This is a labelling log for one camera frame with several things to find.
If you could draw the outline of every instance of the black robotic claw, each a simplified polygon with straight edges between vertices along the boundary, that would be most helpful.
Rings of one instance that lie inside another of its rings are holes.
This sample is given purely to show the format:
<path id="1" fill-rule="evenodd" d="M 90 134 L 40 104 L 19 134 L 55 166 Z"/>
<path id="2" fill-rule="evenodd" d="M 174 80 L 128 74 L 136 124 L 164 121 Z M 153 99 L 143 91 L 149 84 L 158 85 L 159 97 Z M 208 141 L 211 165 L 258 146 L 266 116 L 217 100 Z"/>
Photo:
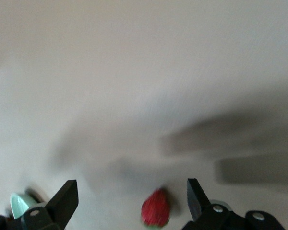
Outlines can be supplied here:
<path id="1" fill-rule="evenodd" d="M 249 211 L 243 218 L 223 205 L 211 204 L 196 179 L 188 179 L 187 189 L 193 221 L 182 230 L 285 230 L 269 213 Z"/>
<path id="2" fill-rule="evenodd" d="M 45 207 L 30 209 L 9 222 L 0 216 L 0 230 L 62 230 L 71 219 L 78 202 L 77 182 L 67 181 Z"/>

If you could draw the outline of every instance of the mint green cup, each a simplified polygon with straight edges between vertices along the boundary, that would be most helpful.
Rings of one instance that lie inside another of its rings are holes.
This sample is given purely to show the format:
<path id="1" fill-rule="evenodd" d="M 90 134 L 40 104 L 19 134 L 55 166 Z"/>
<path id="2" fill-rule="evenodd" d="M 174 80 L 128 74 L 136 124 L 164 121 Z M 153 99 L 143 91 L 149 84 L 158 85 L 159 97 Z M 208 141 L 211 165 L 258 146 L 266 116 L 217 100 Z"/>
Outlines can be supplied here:
<path id="1" fill-rule="evenodd" d="M 37 202 L 29 195 L 12 193 L 11 208 L 15 219 L 21 217 L 30 207 L 37 204 Z"/>

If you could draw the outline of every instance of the bolt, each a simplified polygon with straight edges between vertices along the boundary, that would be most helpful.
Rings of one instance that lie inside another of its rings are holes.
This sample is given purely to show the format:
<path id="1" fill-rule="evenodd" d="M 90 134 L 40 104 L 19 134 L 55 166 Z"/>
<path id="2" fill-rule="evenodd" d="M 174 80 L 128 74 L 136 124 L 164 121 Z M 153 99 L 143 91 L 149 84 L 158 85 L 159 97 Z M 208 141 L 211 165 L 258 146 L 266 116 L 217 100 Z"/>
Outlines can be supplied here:
<path id="1" fill-rule="evenodd" d="M 213 206 L 213 210 L 216 212 L 223 212 L 223 208 L 220 205 Z"/>
<path id="2" fill-rule="evenodd" d="M 30 216 L 36 216 L 37 214 L 39 213 L 39 211 L 38 210 L 34 210 L 34 211 L 32 211 L 31 213 L 30 213 Z"/>
<path id="3" fill-rule="evenodd" d="M 257 219 L 257 220 L 261 220 L 261 221 L 264 220 L 263 214 L 261 214 L 261 213 L 259 213 L 259 212 L 254 212 L 254 213 L 253 213 L 253 217 L 254 217 L 255 219 Z"/>

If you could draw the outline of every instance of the strawberry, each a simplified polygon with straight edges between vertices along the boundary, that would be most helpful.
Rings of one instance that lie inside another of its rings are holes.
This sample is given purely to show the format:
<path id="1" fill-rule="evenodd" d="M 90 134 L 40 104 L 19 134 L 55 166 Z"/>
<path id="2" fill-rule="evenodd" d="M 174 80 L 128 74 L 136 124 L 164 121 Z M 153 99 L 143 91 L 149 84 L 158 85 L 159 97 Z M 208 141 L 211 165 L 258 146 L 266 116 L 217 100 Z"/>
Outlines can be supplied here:
<path id="1" fill-rule="evenodd" d="M 148 227 L 161 228 L 168 223 L 170 205 L 164 189 L 155 190 L 142 205 L 142 222 Z"/>

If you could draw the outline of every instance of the silver screw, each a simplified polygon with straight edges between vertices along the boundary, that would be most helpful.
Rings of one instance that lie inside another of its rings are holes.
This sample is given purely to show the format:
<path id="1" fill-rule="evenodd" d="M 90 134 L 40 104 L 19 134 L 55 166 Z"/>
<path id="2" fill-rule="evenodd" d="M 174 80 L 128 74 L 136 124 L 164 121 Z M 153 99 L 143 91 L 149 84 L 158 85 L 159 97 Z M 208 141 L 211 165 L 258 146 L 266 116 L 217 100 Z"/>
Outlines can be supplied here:
<path id="1" fill-rule="evenodd" d="M 213 206 L 213 210 L 216 212 L 223 212 L 223 208 L 220 205 Z"/>
<path id="2" fill-rule="evenodd" d="M 37 214 L 39 213 L 39 211 L 38 210 L 34 210 L 34 211 L 32 211 L 31 213 L 30 213 L 30 216 L 36 216 Z"/>
<path id="3" fill-rule="evenodd" d="M 254 213 L 253 213 L 253 217 L 254 217 L 255 219 L 257 219 L 257 220 L 261 220 L 261 221 L 264 220 L 263 214 L 261 214 L 261 213 L 259 213 L 259 212 L 254 212 Z"/>

